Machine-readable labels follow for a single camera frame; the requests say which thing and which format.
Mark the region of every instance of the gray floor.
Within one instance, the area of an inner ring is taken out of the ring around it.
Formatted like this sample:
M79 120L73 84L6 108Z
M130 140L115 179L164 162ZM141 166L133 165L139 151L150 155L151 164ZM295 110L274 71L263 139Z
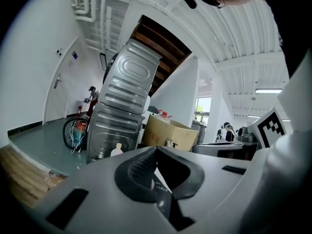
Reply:
M10 137L25 154L55 173L65 176L86 165L86 151L71 154L62 137L62 128L68 119L58 119L43 126Z

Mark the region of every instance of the window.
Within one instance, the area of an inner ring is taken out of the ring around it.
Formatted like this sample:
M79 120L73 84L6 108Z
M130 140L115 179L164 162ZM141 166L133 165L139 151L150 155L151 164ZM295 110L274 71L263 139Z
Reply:
M209 112L211 106L211 97L197 98L195 117L198 121L208 124Z

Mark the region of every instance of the fire extinguisher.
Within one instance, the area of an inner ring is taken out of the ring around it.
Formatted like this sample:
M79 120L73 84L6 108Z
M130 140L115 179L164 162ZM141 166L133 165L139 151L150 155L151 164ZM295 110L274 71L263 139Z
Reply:
M76 117L80 117L81 116L81 110L82 110L82 106L80 105L78 107L77 113L76 113Z

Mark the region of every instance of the cardboard box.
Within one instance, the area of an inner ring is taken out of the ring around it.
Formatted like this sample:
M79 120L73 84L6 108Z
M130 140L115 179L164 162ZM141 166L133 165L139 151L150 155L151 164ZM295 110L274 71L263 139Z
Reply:
M150 116L146 124L142 142L147 146L164 146L166 140L173 140L178 150L190 151L197 138L195 131L179 122L171 120L171 124Z

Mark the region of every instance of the door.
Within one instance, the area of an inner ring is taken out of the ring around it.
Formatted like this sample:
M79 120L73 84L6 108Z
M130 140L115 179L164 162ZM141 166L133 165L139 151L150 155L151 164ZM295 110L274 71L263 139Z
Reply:
M45 115L45 122L66 117L70 94L73 89L73 80L75 79L75 67L78 60L82 58L79 41L71 46L65 54L62 64L58 68L57 75L53 81Z

